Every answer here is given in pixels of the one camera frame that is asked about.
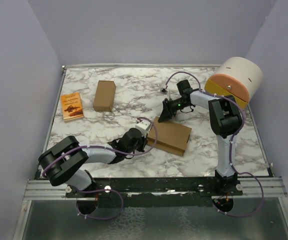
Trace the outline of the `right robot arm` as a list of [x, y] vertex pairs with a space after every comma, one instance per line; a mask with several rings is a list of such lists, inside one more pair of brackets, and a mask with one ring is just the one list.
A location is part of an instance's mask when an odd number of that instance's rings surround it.
[[164, 99], [158, 122], [163, 123], [176, 116], [177, 111], [199, 106], [209, 112], [210, 126], [216, 135], [218, 144], [218, 161], [215, 170], [213, 191], [220, 196], [226, 195], [238, 184], [235, 169], [235, 143], [237, 133], [241, 130], [244, 119], [241, 108], [234, 96], [219, 96], [201, 89], [193, 89], [187, 79], [176, 84], [180, 98]]

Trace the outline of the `brown cardboard box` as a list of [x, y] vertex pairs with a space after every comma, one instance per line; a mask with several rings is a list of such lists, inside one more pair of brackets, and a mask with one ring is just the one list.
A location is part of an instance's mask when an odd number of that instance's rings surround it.
[[158, 122], [154, 119], [157, 129], [157, 142], [155, 148], [182, 157], [187, 149], [192, 128], [172, 121]]

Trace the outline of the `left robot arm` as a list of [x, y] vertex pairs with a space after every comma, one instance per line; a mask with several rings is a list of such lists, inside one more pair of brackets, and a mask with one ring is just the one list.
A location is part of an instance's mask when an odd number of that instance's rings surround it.
[[95, 190], [94, 180], [88, 170], [81, 166], [87, 163], [117, 164], [135, 152], [144, 152], [148, 143], [148, 130], [140, 127], [130, 128], [121, 138], [103, 145], [80, 145], [70, 135], [45, 151], [38, 158], [43, 176], [52, 186], [68, 184], [77, 188], [81, 196], [90, 197]]

